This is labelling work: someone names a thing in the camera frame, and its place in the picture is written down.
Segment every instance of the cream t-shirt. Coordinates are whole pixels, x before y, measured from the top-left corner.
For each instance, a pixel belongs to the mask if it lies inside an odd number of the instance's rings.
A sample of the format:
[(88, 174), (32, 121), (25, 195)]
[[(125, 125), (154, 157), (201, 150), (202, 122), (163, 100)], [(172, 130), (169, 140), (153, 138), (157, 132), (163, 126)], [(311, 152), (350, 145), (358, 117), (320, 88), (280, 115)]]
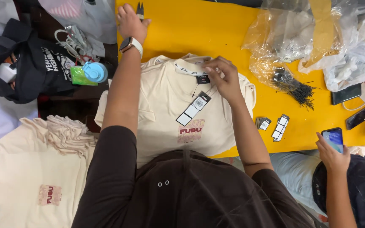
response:
[[(202, 69), (209, 56), (188, 54), (180, 59), (158, 56), (141, 65), (142, 76), (139, 97), (137, 135), (137, 165), (140, 168), (161, 153), (176, 149), (190, 149), (205, 156), (222, 153), (236, 145), (232, 114), (228, 102), (216, 86), (197, 84), (193, 75), (205, 75)], [(256, 89), (239, 74), (239, 84), (247, 108), (256, 104)], [(211, 100), (186, 125), (176, 119), (204, 91)], [(106, 99), (100, 100), (95, 122), (102, 126)]]
[(20, 121), (0, 139), (0, 227), (71, 227), (96, 139), (67, 117)]

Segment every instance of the smartphone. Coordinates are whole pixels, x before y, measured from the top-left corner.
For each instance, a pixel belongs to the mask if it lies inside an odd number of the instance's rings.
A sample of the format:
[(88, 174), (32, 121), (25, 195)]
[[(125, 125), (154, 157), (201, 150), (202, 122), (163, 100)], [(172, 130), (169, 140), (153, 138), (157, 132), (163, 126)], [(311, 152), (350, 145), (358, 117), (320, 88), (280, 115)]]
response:
[(344, 90), (331, 92), (332, 105), (340, 104), (344, 101), (361, 96), (361, 83), (357, 85), (352, 85)]
[(339, 153), (343, 153), (343, 135), (340, 127), (322, 131), (325, 141)]
[(351, 130), (364, 121), (365, 121), (365, 108), (363, 108), (356, 114), (352, 115), (351, 117), (347, 118), (346, 129)]

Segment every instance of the light blue bottle cap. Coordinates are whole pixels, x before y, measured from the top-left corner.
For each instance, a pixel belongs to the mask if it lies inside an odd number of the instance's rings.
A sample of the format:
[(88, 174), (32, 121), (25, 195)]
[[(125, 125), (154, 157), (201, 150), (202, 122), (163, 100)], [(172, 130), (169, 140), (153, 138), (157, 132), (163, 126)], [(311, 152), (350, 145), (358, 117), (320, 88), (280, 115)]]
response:
[(108, 70), (106, 67), (98, 62), (86, 62), (82, 69), (84, 70), (85, 76), (92, 82), (103, 82), (108, 77)]

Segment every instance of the yellow table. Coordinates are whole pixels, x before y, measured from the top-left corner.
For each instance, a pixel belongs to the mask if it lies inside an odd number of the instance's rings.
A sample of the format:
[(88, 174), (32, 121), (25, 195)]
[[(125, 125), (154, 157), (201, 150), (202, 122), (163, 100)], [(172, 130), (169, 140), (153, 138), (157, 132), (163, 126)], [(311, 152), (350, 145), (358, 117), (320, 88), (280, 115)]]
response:
[[(138, 0), (116, 1), (117, 7), (124, 3), (130, 3), (136, 9)], [(297, 71), (298, 61), (289, 65), (300, 76), (301, 82), (314, 81), (310, 85), (321, 88), (316, 89), (313, 96), (315, 111), (308, 111), (301, 108), (291, 96), (259, 83), (248, 70), (251, 53), (241, 50), (241, 44), (258, 11), (256, 8), (202, 0), (144, 0), (144, 17), (151, 18), (152, 23), (143, 45), (142, 62), (159, 55), (179, 58), (187, 53), (214, 58), (221, 55), (231, 60), (239, 72), (256, 85), (257, 102), (253, 119), (268, 117), (272, 120), (266, 131), (259, 130), (270, 153), (315, 149), (315, 132), (334, 127), (343, 129), (344, 144), (365, 145), (365, 123), (350, 131), (346, 130), (345, 120), (356, 111), (347, 111), (341, 105), (331, 105), (331, 94), (326, 89), (322, 71), (306, 75)], [(118, 33), (118, 44), (122, 40)], [(349, 108), (361, 104), (360, 99), (346, 102)], [(273, 142), (271, 135), (277, 118), (282, 114), (288, 115), (290, 122), (282, 140)], [(212, 158), (232, 156), (238, 156), (236, 147)]]

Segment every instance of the black shirt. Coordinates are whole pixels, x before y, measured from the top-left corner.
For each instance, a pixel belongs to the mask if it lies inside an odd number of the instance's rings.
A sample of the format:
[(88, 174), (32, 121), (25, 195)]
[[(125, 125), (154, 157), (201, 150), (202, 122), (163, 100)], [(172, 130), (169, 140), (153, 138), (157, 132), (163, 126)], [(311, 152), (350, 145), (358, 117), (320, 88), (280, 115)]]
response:
[[(316, 167), (312, 178), (313, 200), (319, 208), (326, 210), (327, 170), (323, 162)], [(354, 218), (359, 228), (365, 228), (365, 158), (351, 155), (347, 169), (347, 187)]]
[(250, 178), (191, 151), (136, 170), (136, 137), (112, 126), (99, 136), (72, 227), (313, 226), (272, 170)]

